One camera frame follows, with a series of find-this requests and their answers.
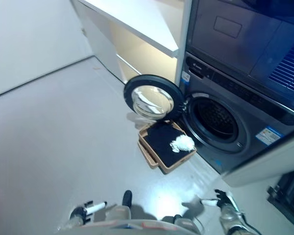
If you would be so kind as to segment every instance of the dark gray washing machine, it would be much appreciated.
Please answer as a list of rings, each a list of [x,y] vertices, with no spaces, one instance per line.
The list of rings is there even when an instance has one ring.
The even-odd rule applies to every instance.
[[[180,88],[159,76],[136,76],[124,98],[148,119],[177,121],[217,172],[251,160],[294,131],[294,111],[191,54],[185,55],[183,71],[187,85]]]

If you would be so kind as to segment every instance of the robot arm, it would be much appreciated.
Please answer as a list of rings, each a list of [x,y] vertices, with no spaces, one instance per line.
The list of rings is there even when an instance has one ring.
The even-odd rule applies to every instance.
[[[261,233],[249,225],[245,215],[239,210],[233,195],[230,192],[215,190],[216,199],[201,200],[203,205],[217,206],[221,209],[220,223],[226,235],[261,235]]]

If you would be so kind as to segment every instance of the cardboard box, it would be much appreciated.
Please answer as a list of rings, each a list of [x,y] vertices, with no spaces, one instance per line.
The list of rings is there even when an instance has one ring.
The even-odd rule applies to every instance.
[[[187,154],[185,157],[174,163],[172,166],[167,167],[160,159],[160,157],[157,155],[157,153],[152,149],[152,147],[148,144],[148,142],[144,139],[145,136],[148,135],[148,128],[150,128],[152,125],[146,125],[139,131],[139,141],[138,146],[142,151],[142,154],[144,155],[148,165],[150,168],[155,169],[156,167],[160,167],[165,173],[169,173],[173,171],[175,168],[177,168],[179,165],[181,165],[183,162],[188,160],[192,155],[196,153],[196,149],[191,151],[189,154]],[[183,132],[184,135],[186,133],[175,123],[172,122],[172,126]]]

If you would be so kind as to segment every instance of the black fabric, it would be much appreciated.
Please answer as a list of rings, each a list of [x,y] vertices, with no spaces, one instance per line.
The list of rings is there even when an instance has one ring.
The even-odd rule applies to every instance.
[[[170,143],[175,140],[176,137],[183,135],[183,132],[176,130],[171,124],[158,122],[151,126],[147,132],[148,136],[145,136],[144,139],[158,154],[166,167],[172,166],[189,154],[188,151],[180,151],[179,153],[174,153],[172,151]]]

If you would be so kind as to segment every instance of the white wall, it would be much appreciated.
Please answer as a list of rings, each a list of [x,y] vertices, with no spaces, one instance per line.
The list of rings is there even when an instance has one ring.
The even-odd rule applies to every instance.
[[[69,0],[0,0],[0,94],[92,54]]]

